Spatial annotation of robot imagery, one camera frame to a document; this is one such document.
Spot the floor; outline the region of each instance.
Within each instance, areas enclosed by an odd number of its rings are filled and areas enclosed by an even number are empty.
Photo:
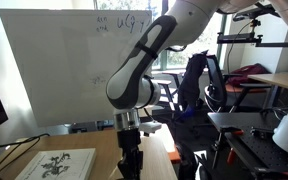
[[[159,122],[167,123],[175,143],[184,143],[192,151],[207,151],[207,169],[212,174],[212,180],[253,179],[238,158],[232,165],[226,163],[230,151],[228,146],[225,146],[219,153],[217,167],[215,169],[211,168],[215,154],[211,145],[218,138],[218,132],[209,122],[208,112],[210,111],[205,106],[194,114],[173,114],[168,110],[157,110],[153,111],[153,118]]]

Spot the table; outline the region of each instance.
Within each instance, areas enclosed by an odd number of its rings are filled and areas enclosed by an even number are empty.
[[[252,127],[274,129],[279,121],[273,114],[260,113],[209,113],[208,118],[220,131],[221,127],[233,126],[244,131],[241,136],[226,133],[229,145],[234,149],[243,163],[250,169],[264,167],[288,172],[288,153],[279,148],[272,139],[254,137]]]
[[[278,96],[281,88],[288,89],[288,73],[277,73],[277,74],[257,74],[248,75],[250,79],[261,81],[267,84],[271,84],[273,87],[270,89],[268,98],[264,107],[273,107],[277,104]]]
[[[144,151],[141,179],[177,179],[161,140],[155,136],[141,137],[141,140],[139,148]],[[3,164],[17,157],[29,145],[20,146]],[[89,179],[121,178],[119,171],[116,170],[116,165],[121,159],[122,152],[117,144],[115,130],[43,137],[31,150],[2,171],[0,175],[5,179],[14,179],[39,151],[78,148],[96,148],[97,155]],[[9,148],[0,156],[0,161],[11,149]]]

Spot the robotic arm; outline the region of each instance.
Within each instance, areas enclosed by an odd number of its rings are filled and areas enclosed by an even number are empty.
[[[122,67],[108,81],[106,91],[109,101],[116,108],[115,129],[118,131],[119,146],[123,149],[123,159],[118,166],[124,178],[140,178],[143,152],[137,147],[140,144],[137,109],[154,105],[159,100],[159,86],[145,75],[158,54],[167,47],[194,42],[215,12],[231,14],[256,2],[257,0],[177,0],[138,40]],[[270,2],[288,24],[288,0]],[[280,146],[287,141],[275,142]]]

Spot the black mesh chair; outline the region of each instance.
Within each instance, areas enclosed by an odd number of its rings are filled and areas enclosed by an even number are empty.
[[[221,69],[218,65],[218,61],[216,56],[211,55],[207,56],[207,67],[210,83],[209,86],[205,87],[204,95],[205,102],[208,107],[213,112],[235,112],[240,111],[240,104],[248,93],[252,92],[266,92],[265,88],[271,88],[268,84],[261,83],[245,83],[240,84],[241,91],[234,101],[232,107],[227,105],[227,89],[226,89],[226,80],[230,77],[239,76],[237,74],[227,74],[225,76],[222,75]],[[260,111],[261,108],[248,107],[248,111]]]

